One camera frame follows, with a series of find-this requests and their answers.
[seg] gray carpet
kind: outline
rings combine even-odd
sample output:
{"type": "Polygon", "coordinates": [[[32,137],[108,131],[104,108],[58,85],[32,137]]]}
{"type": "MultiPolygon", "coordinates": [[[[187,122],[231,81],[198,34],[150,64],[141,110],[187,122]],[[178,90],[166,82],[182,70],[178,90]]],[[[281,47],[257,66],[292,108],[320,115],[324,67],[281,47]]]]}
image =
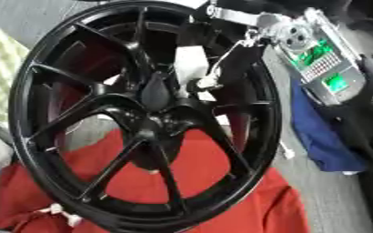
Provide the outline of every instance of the gray carpet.
{"type": "MultiPolygon", "coordinates": [[[[197,6],[201,0],[176,1],[197,6]]],[[[27,47],[32,47],[46,32],[63,18],[96,4],[76,3],[72,0],[0,0],[0,27],[27,47]]],[[[364,45],[364,52],[373,51],[373,37],[354,36],[358,45],[364,45]]],[[[274,163],[288,182],[299,190],[305,204],[312,233],[373,233],[365,203],[355,177],[339,173],[320,172],[307,158],[304,148],[298,143],[289,127],[289,88],[287,72],[276,62],[273,53],[267,53],[267,63],[280,89],[284,111],[283,140],[294,148],[297,156],[286,160],[277,155],[274,163]]],[[[103,123],[109,129],[109,122],[103,123]]],[[[90,127],[79,127],[75,132],[75,146],[93,142],[103,134],[91,134],[90,127]]]]}

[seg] machine part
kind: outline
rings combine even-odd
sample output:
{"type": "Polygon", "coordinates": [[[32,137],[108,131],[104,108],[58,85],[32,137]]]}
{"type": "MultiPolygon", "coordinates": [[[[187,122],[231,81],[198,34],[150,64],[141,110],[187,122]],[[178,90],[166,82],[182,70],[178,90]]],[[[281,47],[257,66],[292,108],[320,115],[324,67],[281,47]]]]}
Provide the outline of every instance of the machine part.
{"type": "Polygon", "coordinates": [[[360,56],[321,11],[309,8],[304,16],[281,24],[271,36],[274,47],[312,99],[333,106],[360,93],[366,84],[360,56]]]}
{"type": "MultiPolygon", "coordinates": [[[[253,58],[251,52],[250,59],[258,59],[255,66],[250,61],[246,71],[239,70],[240,78],[211,91],[216,102],[177,95],[172,64],[176,36],[193,12],[158,1],[101,5],[58,25],[24,62],[10,95],[15,150],[40,187],[70,213],[111,232],[178,232],[246,197],[271,164],[281,112],[273,79],[259,59],[264,47],[252,47],[258,55],[253,58]],[[104,84],[119,74],[113,85],[104,84]],[[165,97],[156,99],[155,88],[165,97]],[[77,100],[60,105],[66,94],[75,94],[77,100]],[[110,116],[120,125],[126,146],[98,176],[85,182],[73,174],[55,142],[69,126],[96,114],[110,116]],[[231,136],[216,121],[221,115],[229,118],[231,136]],[[170,164],[191,128],[212,138],[225,151],[231,168],[218,183],[186,198],[170,164]],[[168,203],[133,203],[105,193],[109,180],[129,162],[161,174],[168,203]]],[[[224,32],[218,36],[205,47],[209,57],[223,55],[235,42],[230,37],[237,37],[224,32]]],[[[222,67],[220,79],[228,72],[222,67]]]]}

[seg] black wheel rim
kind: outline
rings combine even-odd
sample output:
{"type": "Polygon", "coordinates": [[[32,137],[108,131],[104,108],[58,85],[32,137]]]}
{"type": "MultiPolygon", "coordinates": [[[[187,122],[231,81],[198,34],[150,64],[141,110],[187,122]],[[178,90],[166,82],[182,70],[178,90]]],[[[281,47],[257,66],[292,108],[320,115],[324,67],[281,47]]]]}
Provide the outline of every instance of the black wheel rim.
{"type": "MultiPolygon", "coordinates": [[[[175,33],[191,12],[192,9],[181,5],[149,1],[124,1],[87,10],[66,20],[40,41],[14,83],[10,97],[10,130],[20,160],[56,201],[108,230],[176,232],[190,228],[248,195],[274,158],[281,129],[280,105],[272,78],[261,61],[247,71],[241,82],[231,84],[227,95],[222,94],[222,90],[215,91],[216,103],[193,97],[176,98],[171,94],[173,89],[167,80],[173,79],[170,75],[173,57],[156,55],[154,47],[148,47],[148,36],[143,34],[158,31],[168,33],[166,37],[173,35],[172,43],[162,47],[173,54],[175,33]],[[74,53],[72,47],[78,41],[82,44],[91,41],[114,51],[128,73],[122,78],[123,82],[106,86],[100,80],[86,78],[64,67],[64,59],[74,53]],[[165,103],[163,105],[149,106],[143,102],[142,95],[154,76],[165,80],[161,84],[157,82],[166,86],[165,92],[170,97],[156,101],[165,103]],[[38,102],[41,97],[50,100],[41,88],[58,89],[60,83],[85,97],[49,120],[48,106],[38,102]],[[236,98],[231,97],[233,90],[236,98]],[[241,112],[247,118],[236,114],[241,112]],[[55,138],[61,130],[94,114],[111,116],[127,132],[125,139],[128,139],[121,156],[93,181],[85,183],[58,155],[55,138]],[[227,114],[231,121],[235,144],[214,118],[222,114],[227,114]],[[183,198],[168,165],[172,159],[166,156],[168,150],[162,142],[179,143],[190,128],[201,129],[217,142],[229,158],[231,171],[204,193],[183,198]],[[237,149],[241,144],[239,138],[244,138],[245,142],[237,149]],[[155,152],[156,168],[168,187],[169,202],[137,204],[106,196],[100,199],[106,182],[133,159],[130,155],[134,153],[129,152],[140,145],[155,152]]],[[[225,52],[233,36],[220,35],[207,48],[208,53],[225,52]]]]}

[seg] red fabric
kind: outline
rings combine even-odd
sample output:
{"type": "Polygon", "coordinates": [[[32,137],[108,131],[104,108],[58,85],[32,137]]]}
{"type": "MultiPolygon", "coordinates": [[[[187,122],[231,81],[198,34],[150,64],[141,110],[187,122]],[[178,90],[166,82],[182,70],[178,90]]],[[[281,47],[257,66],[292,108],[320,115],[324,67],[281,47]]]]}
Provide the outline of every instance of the red fabric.
{"type": "MultiPolygon", "coordinates": [[[[64,155],[69,166],[84,180],[101,171],[122,148],[118,130],[96,144],[64,155]]],[[[221,179],[229,170],[227,157],[203,133],[187,133],[180,154],[171,166],[181,193],[192,197],[221,179]]],[[[165,203],[167,193],[159,174],[128,164],[108,184],[106,193],[138,203],[165,203]]],[[[14,232],[107,232],[83,220],[76,228],[62,217],[35,213],[53,201],[18,164],[0,176],[0,228],[14,232]]],[[[307,221],[298,193],[271,168],[253,193],[227,212],[188,231],[189,233],[307,233],[307,221]]]]}

